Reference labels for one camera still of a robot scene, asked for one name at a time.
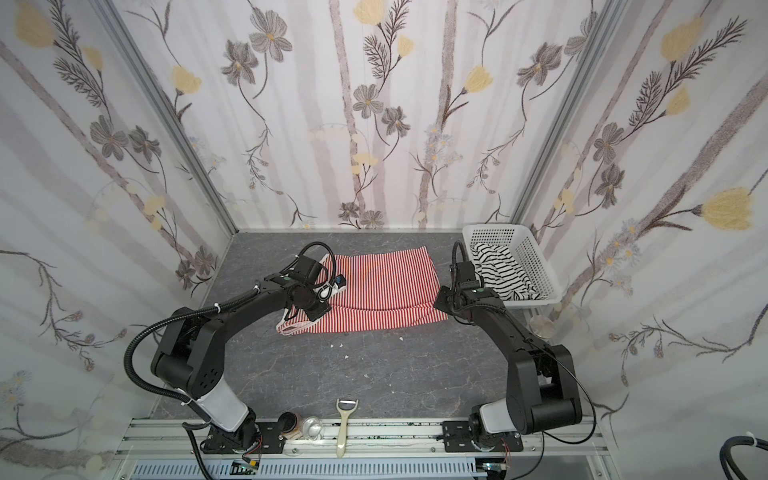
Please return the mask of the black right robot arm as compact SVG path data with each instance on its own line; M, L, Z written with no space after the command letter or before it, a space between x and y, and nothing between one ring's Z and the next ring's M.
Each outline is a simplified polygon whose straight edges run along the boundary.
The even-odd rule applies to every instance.
M507 363L505 396L477 405L469 417L473 443L492 447L514 437L578 424L583 418L570 352L530 333L491 290L442 286L434 307L479 327Z

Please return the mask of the red white striped tank top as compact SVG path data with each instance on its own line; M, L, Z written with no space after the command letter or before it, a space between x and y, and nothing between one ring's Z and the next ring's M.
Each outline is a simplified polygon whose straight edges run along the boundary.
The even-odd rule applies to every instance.
M302 311L286 310L276 326L280 335L401 329L447 317L434 308L440 284L425 246L381 254L338 255L336 266L337 273L346 279L346 287L329 299L331 310L316 321Z

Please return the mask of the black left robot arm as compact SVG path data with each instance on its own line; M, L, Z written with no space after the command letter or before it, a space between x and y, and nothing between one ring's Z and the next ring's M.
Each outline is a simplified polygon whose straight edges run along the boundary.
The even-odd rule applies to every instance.
M216 304L210 313L178 311L178 319L165 328L150 370L209 425L204 452L250 453L262 443L255 412L225 379L230 341L279 311L295 310L315 324L331 311L330 298L346 286L342 275L316 285L313 280L301 282L274 274L232 299L229 307Z

